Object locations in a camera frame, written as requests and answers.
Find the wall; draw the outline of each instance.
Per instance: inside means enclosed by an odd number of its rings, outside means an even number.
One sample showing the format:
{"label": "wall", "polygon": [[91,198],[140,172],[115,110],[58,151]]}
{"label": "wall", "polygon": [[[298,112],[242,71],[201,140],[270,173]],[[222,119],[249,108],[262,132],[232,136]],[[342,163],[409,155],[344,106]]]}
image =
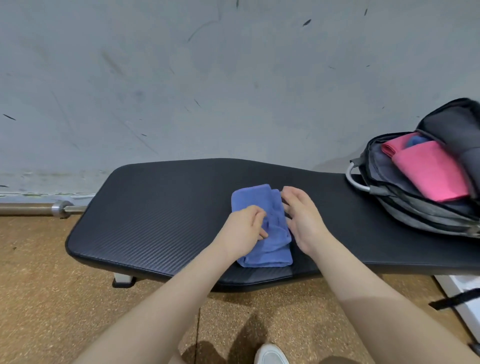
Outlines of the wall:
{"label": "wall", "polygon": [[343,171],[371,137],[480,98],[476,0],[1,8],[0,193],[94,193],[186,158]]}

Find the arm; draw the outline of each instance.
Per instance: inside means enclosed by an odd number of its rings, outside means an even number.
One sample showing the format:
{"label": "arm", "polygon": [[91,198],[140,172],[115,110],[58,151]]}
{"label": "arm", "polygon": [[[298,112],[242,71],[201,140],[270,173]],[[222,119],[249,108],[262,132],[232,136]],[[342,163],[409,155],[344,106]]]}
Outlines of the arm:
{"label": "arm", "polygon": [[304,191],[285,187],[282,197],[299,248],[317,264],[376,363],[480,363],[466,345],[344,247]]}
{"label": "arm", "polygon": [[227,268],[267,237],[265,212],[233,212],[214,241],[156,292],[107,329],[74,364],[168,363],[198,309]]}

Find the pink cloth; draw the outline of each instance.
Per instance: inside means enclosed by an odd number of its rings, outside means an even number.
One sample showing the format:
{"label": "pink cloth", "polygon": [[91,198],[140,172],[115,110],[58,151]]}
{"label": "pink cloth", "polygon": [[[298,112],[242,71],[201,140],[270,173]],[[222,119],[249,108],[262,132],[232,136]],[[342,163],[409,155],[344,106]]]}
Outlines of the pink cloth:
{"label": "pink cloth", "polygon": [[436,141],[396,150],[392,161],[426,198],[442,202],[468,196],[460,167]]}
{"label": "pink cloth", "polygon": [[400,150],[405,149],[405,144],[409,139],[415,135],[419,135],[418,133],[410,133],[399,136],[398,138],[389,140],[382,144],[382,152],[387,154],[390,158],[392,158],[396,153]]}

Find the shoe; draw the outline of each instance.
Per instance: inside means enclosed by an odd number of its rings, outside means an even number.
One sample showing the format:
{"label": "shoe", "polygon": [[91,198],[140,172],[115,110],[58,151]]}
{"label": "shoe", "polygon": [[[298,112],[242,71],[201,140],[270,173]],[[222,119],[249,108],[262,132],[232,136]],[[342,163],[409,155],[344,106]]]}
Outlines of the shoe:
{"label": "shoe", "polygon": [[288,360],[278,346],[263,344],[255,355],[255,364],[288,364]]}

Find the backpack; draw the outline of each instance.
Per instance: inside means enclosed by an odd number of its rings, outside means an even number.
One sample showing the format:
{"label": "backpack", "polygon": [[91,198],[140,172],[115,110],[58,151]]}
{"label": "backpack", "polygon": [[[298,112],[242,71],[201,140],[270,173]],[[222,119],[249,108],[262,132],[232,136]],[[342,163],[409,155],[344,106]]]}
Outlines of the backpack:
{"label": "backpack", "polygon": [[[376,197],[391,216],[408,226],[480,238],[480,104],[468,98],[453,100],[423,118],[415,131],[437,141],[457,161],[469,197],[447,202],[424,197],[381,151],[386,141],[412,132],[383,134],[370,140],[361,156],[350,161],[348,182]],[[353,180],[355,167],[365,185]]]}

